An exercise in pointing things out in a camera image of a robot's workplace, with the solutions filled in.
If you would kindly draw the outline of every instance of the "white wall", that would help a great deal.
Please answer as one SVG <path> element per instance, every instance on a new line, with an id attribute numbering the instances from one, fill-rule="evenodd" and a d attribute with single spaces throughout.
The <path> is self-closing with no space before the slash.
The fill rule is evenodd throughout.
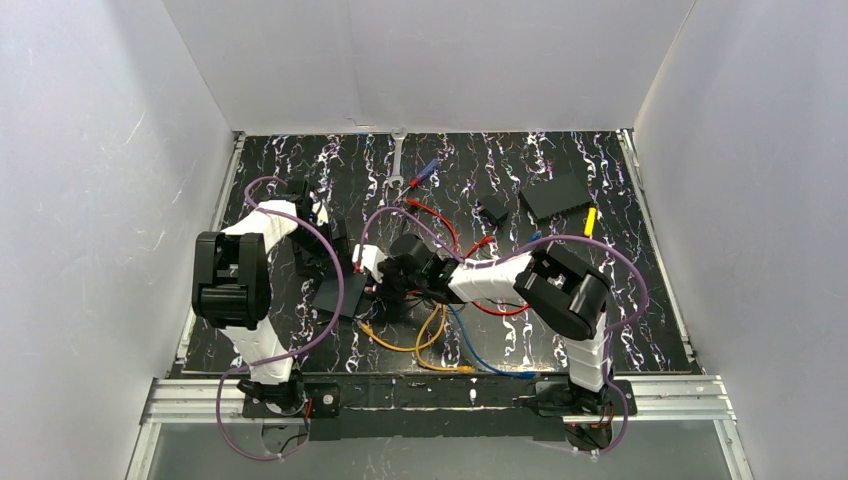
<path id="1" fill-rule="evenodd" d="M 250 133 L 611 130 L 691 0 L 165 0 Z"/>
<path id="2" fill-rule="evenodd" d="M 636 123 L 660 247 L 758 478 L 844 478 L 848 4 L 698 2 Z"/>
<path id="3" fill-rule="evenodd" d="M 123 478 L 230 128 L 161 2 L 0 2 L 0 477 Z"/>

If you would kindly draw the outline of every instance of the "wrench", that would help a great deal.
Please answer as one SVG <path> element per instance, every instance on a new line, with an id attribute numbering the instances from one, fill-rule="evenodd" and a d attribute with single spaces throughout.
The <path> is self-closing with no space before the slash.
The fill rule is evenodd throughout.
<path id="1" fill-rule="evenodd" d="M 400 158 L 403 155 L 403 139 L 406 138 L 406 129 L 393 129 L 392 138 L 395 140 L 395 162 L 392 164 L 392 175 L 386 181 L 389 188 L 400 188 L 403 185 L 403 177 L 400 174 Z"/>

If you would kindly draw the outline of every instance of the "yellow cable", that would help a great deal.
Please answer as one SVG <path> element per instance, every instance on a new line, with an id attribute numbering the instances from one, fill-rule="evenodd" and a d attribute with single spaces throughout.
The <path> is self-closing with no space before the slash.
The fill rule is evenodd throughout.
<path id="1" fill-rule="evenodd" d="M 424 332 L 427 331 L 427 326 L 430 324 L 430 322 L 434 318 L 436 318 L 436 313 L 438 313 L 438 311 L 439 311 L 438 308 L 433 310 L 433 313 L 431 313 L 430 316 L 427 318 L 427 321 L 424 322 L 424 326 L 421 327 L 421 331 L 418 332 L 419 342 L 421 341 L 421 337 L 424 335 Z M 415 347 L 398 347 L 397 345 L 392 345 L 391 343 L 388 343 L 385 340 L 383 340 L 382 338 L 378 337 L 377 334 L 374 333 L 374 330 L 372 330 L 371 327 L 369 327 L 365 323 L 363 323 L 363 322 L 357 322 L 357 323 L 359 324 L 359 328 L 361 328 L 362 331 L 365 332 L 366 335 L 371 337 L 371 339 L 374 340 L 375 342 L 377 342 L 380 346 L 382 346 L 384 348 L 388 348 L 389 350 L 392 350 L 392 351 L 395 351 L 395 352 L 415 352 L 415 351 L 421 350 L 422 348 L 427 348 L 430 345 L 434 344 L 436 342 L 436 340 L 439 339 L 439 336 L 442 334 L 442 332 L 445 330 L 445 323 L 447 323 L 447 320 L 443 316 L 442 317 L 442 323 L 439 325 L 439 330 L 436 332 L 435 335 L 433 335 L 433 338 L 431 338 L 429 341 L 427 341 L 427 343 L 425 343 L 424 345 L 415 346 Z"/>
<path id="2" fill-rule="evenodd" d="M 427 363 L 427 361 L 425 361 L 424 358 L 421 356 L 421 347 L 423 347 L 423 345 L 421 345 L 421 338 L 424 336 L 424 331 L 427 330 L 427 325 L 433 320 L 433 317 L 435 317 L 436 312 L 438 312 L 439 310 L 442 311 L 442 325 L 445 324 L 445 322 L 447 321 L 448 309 L 444 305 L 437 305 L 436 308 L 433 309 L 433 313 L 430 314 L 430 318 L 428 318 L 427 321 L 424 322 L 424 326 L 421 327 L 421 331 L 418 332 L 418 339 L 415 341 L 415 356 L 416 358 L 418 358 L 418 364 L 424 368 L 429 368 L 430 370 L 435 370 L 437 372 L 474 372 L 474 367 L 468 365 L 462 365 L 459 367 L 439 367 L 431 363 Z"/>

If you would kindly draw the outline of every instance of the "black box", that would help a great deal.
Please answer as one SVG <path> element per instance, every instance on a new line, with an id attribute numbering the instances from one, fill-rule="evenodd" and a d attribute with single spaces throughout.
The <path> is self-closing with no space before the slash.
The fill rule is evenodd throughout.
<path id="1" fill-rule="evenodd" d="M 353 274 L 344 277 L 345 281 L 345 296 L 342 301 L 342 311 L 339 312 L 340 318 L 353 319 L 356 316 L 356 307 L 362 299 L 362 294 L 365 292 L 365 286 L 368 283 L 368 275 Z M 318 292 L 315 293 L 315 298 L 312 299 L 312 306 L 319 312 L 332 314 L 336 311 L 336 302 L 339 299 L 339 280 L 336 278 L 336 271 L 332 268 L 327 269 L 326 277 L 318 286 Z"/>
<path id="2" fill-rule="evenodd" d="M 583 182 L 574 175 L 562 175 L 518 192 L 521 203 L 537 220 L 547 220 L 557 213 L 589 205 L 592 197 Z"/>
<path id="3" fill-rule="evenodd" d="M 498 197 L 489 195 L 478 200 L 480 203 L 480 215 L 482 215 L 493 227 L 502 227 L 506 223 L 506 218 L 509 216 L 509 210 L 504 205 L 504 202 L 498 200 Z"/>

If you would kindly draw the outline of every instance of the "marble-patterned black surface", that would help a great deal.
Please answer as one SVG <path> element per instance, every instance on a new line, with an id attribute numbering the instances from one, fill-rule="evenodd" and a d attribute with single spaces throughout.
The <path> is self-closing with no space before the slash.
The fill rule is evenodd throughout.
<path id="1" fill-rule="evenodd" d="M 342 213 L 354 243 L 368 216 L 394 199 L 385 185 L 393 155 L 389 135 L 330 135 L 248 137 L 232 186 L 224 225 L 232 225 L 248 213 L 243 190 L 262 175 L 284 179 L 308 178 L 320 186 L 333 213 Z M 638 325 L 625 328 L 614 338 L 614 362 L 622 371 L 688 372 L 677 324 L 661 272 L 650 244 L 634 186 L 625 167 L 615 132 L 535 132 L 473 134 L 411 134 L 403 144 L 403 174 L 408 179 L 433 157 L 440 168 L 413 196 L 450 219 L 460 238 L 461 251 L 471 247 L 492 229 L 474 211 L 475 201 L 496 194 L 509 206 L 509 225 L 498 232 L 497 244 L 483 255 L 497 255 L 525 244 L 535 232 L 582 234 L 585 209 L 536 225 L 519 205 L 521 187 L 543 182 L 554 175 L 575 173 L 586 182 L 598 207 L 593 238 L 633 259 L 651 292 L 648 315 Z M 284 187 L 268 185 L 273 196 Z M 435 218 L 420 218 L 445 239 L 450 236 Z M 385 216 L 375 222 L 369 242 L 388 250 L 400 221 Z M 609 322 L 635 308 L 635 285 L 623 266 L 606 254 L 583 245 L 572 251 L 597 265 L 614 282 L 615 305 Z M 326 322 L 310 304 L 315 282 L 294 273 L 288 243 L 269 254 L 274 298 L 271 321 L 288 349 L 305 344 Z M 375 330 L 396 345 L 411 346 L 430 309 L 418 305 L 398 318 L 385 318 L 375 303 L 363 313 Z M 562 339 L 541 322 L 532 310 L 513 317 L 495 317 L 473 306 L 462 310 L 478 352 L 505 370 L 567 371 L 568 357 Z M 450 323 L 444 340 L 426 353 L 436 364 L 472 364 L 470 354 Z M 241 359 L 231 342 L 204 321 L 195 323 L 184 373 L 220 373 Z M 381 348 L 349 321 L 342 321 L 327 340 L 302 357 L 305 372 L 411 372 L 420 371 L 412 354 Z"/>

